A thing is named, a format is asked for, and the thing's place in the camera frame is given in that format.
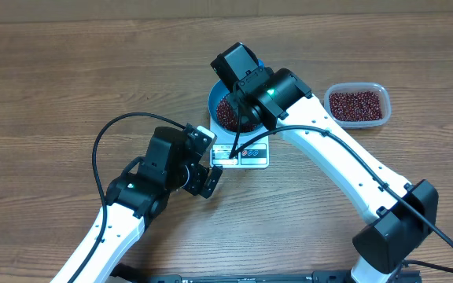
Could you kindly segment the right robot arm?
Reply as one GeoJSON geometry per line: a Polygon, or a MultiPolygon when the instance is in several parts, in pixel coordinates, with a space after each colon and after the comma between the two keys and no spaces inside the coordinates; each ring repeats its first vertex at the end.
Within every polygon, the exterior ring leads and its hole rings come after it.
{"type": "Polygon", "coordinates": [[[235,108],[254,124],[277,130],[307,155],[353,203],[366,223],[352,242],[359,260],[349,282],[387,282],[432,232],[438,192],[411,184],[370,155],[287,68],[273,71],[237,42],[211,63],[235,108]]]}

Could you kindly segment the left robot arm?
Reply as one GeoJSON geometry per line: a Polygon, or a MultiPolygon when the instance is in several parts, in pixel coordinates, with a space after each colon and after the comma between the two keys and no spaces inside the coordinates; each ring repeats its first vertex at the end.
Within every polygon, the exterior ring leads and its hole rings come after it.
{"type": "Polygon", "coordinates": [[[53,281],[107,281],[123,255],[167,207],[171,192],[184,189],[209,198],[223,170],[199,162],[215,140],[215,134],[203,126],[157,127],[146,154],[111,181],[105,206],[53,281]]]}

